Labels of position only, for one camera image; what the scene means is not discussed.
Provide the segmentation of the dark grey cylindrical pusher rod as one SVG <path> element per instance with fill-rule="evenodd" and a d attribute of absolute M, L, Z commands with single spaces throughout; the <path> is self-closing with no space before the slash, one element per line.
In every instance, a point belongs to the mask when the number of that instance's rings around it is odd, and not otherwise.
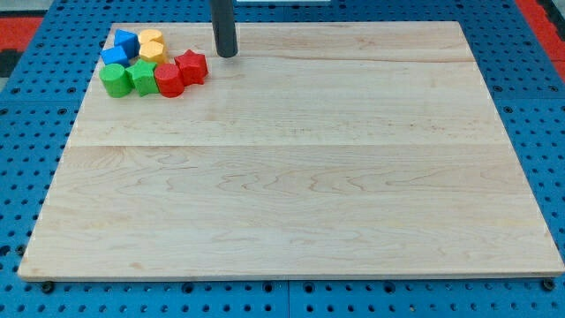
<path fill-rule="evenodd" d="M 233 1 L 210 0 L 209 6 L 216 53 L 224 58 L 236 56 L 238 46 Z"/>

